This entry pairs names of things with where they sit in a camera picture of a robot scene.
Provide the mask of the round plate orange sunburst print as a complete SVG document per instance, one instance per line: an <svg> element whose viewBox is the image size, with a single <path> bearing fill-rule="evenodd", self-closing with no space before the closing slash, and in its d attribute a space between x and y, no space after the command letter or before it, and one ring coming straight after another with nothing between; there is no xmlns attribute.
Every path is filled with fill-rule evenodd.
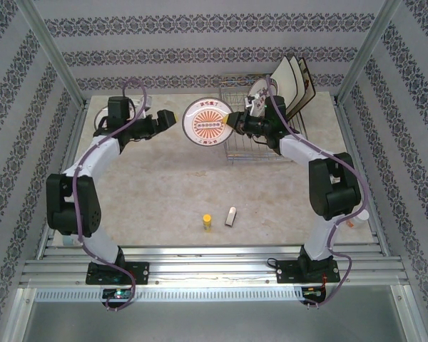
<svg viewBox="0 0 428 342"><path fill-rule="evenodd" d="M182 117L185 136L196 145L213 147L222 145L233 134L224 119L232 108L218 98L206 97L191 103Z"/></svg>

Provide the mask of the metal wire dish rack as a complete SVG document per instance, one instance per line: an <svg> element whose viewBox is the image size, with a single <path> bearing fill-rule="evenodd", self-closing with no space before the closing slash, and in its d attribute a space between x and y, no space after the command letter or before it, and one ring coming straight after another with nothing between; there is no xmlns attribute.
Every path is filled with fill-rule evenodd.
<svg viewBox="0 0 428 342"><path fill-rule="evenodd" d="M233 112L244 111L245 97L262 73L228 73L220 76L218 84L220 99L226 102ZM265 145L264 138L249 138L247 135L233 133L223 144L227 160L234 162L277 162L284 157Z"/></svg>

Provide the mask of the square flower print plate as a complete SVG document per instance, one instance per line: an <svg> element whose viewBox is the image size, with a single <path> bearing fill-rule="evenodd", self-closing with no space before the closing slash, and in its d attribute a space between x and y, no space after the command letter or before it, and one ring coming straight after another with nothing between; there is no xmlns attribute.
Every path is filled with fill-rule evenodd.
<svg viewBox="0 0 428 342"><path fill-rule="evenodd" d="M310 70L307 66L307 62L304 58L301 58L299 61L300 70L302 71L302 76L305 85L305 94L302 100L296 106L296 113L299 113L316 95L315 86L312 81L312 76Z"/></svg>

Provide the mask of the white capped clear bottle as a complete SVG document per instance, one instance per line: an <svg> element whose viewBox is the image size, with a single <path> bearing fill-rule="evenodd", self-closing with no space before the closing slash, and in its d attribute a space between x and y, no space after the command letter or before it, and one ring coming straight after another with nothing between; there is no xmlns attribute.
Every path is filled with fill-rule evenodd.
<svg viewBox="0 0 428 342"><path fill-rule="evenodd" d="M366 209L364 209L358 215L346 220L345 224L347 227L351 229L358 229L363 224L367 223L369 217L370 217L369 212Z"/></svg>

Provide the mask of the grey metal panel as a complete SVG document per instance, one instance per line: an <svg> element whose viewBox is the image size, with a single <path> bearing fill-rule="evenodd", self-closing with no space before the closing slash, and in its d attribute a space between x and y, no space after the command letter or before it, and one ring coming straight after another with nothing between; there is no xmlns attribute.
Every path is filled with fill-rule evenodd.
<svg viewBox="0 0 428 342"><path fill-rule="evenodd" d="M297 301L36 302L24 342L408 342L386 286L345 287L320 309Z"/></svg>

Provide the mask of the aluminium side rail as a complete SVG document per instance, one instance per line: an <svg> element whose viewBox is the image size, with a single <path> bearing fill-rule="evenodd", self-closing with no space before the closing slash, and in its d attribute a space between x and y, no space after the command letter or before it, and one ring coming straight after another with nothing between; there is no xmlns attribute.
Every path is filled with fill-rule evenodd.
<svg viewBox="0 0 428 342"><path fill-rule="evenodd" d="M57 171L54 171L54 173L60 173L61 171L64 171L67 167L73 164L73 161L76 158L76 151L78 149L78 144L81 139L81 133L86 120L90 102L91 99L88 98L83 104L83 107L79 109L76 115L76 119L73 121L73 124L71 126L69 136L70 139L68 140L65 150L63 152L61 164L58 167ZM39 237L38 248L36 249L34 257L35 260L41 260L43 258L49 237L54 234L53 230L49 227L49 224L47 222L47 210L44 211L44 214L44 225L42 226L42 231Z"/></svg>
<svg viewBox="0 0 428 342"><path fill-rule="evenodd" d="M378 244L381 247L382 254L386 257L392 256L392 252L389 249L386 236L384 234L384 230L381 225L381 221L379 219L374 201L372 199L372 195L370 192L370 187L367 181L367 176L365 174L365 169L363 168L362 160L360 157L360 153L357 149L357 144L355 142L355 137L352 133L352 129L348 122L346 113L342 105L336 102L336 98L332 97L332 103L335 109L336 118L342 133L343 140L345 142L345 146L347 148L348 153L352 156L352 161L354 163L355 169L359 172L362 180L366 184L366 191L363 192L363 196L366 202L366 209L370 214L369 225L372 235L378 241Z"/></svg>

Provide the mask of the aluminium frame post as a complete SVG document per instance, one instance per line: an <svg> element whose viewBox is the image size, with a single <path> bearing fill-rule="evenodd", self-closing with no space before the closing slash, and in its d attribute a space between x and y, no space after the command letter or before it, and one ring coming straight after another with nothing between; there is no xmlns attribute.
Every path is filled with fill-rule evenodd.
<svg viewBox="0 0 428 342"><path fill-rule="evenodd" d="M77 106L84 106L86 98L83 95L76 79L74 78L63 54L59 50L53 36L51 35L44 19L40 15L33 0L14 0L20 12L26 19L46 56L55 68L58 75L61 77L63 84L68 90L70 96L75 101Z"/></svg>
<svg viewBox="0 0 428 342"><path fill-rule="evenodd" d="M384 33L401 3L402 0L384 0L384 3L375 20L373 21L372 26L368 31L362 45L360 46L360 49L357 52L352 65L345 75L338 91L334 95L337 106L341 106L346 101L355 84L355 81L359 78L362 69L372 55L372 52L379 42L381 35Z"/></svg>

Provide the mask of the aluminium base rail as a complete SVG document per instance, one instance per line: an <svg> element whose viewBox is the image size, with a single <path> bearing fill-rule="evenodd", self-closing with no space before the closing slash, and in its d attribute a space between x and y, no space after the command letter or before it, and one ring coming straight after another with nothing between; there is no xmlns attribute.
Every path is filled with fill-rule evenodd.
<svg viewBox="0 0 428 342"><path fill-rule="evenodd" d="M341 274L352 285L409 283L402 259L389 256L378 243L339 244L336 251L352 258L337 259ZM298 245L221 247L124 247L127 260L150 264L151 286L265 286L276 284L267 260L290 260ZM89 258L79 247L48 247L41 259L24 264L21 287L84 286Z"/></svg>

